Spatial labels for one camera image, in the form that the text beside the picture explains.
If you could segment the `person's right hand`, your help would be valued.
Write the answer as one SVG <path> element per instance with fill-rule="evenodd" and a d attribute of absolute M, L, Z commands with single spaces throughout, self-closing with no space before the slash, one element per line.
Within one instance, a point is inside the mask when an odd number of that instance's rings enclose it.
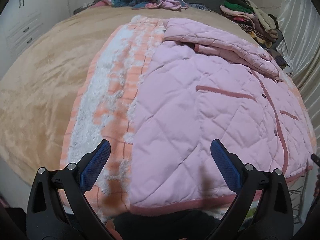
<path fill-rule="evenodd" d="M 313 196 L 317 197 L 319 193 L 320 193 L 320 177 L 318 176 L 317 181 L 315 183 L 315 190 L 314 190 Z"/>

